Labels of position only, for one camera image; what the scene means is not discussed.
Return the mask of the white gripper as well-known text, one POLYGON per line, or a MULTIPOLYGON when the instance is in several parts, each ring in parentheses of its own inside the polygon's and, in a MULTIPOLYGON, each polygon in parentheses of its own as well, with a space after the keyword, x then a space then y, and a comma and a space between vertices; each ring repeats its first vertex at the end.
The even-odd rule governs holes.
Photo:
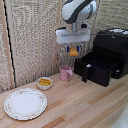
MULTIPOLYGON (((69 32, 65 27, 59 28, 55 31, 57 36, 57 43, 73 43, 83 42, 90 39, 89 25, 86 23, 78 23, 74 28, 74 32, 69 32)), ((69 53, 70 47, 67 46, 67 53, 69 53)), ((77 45, 77 52, 80 51, 80 46, 77 45)))

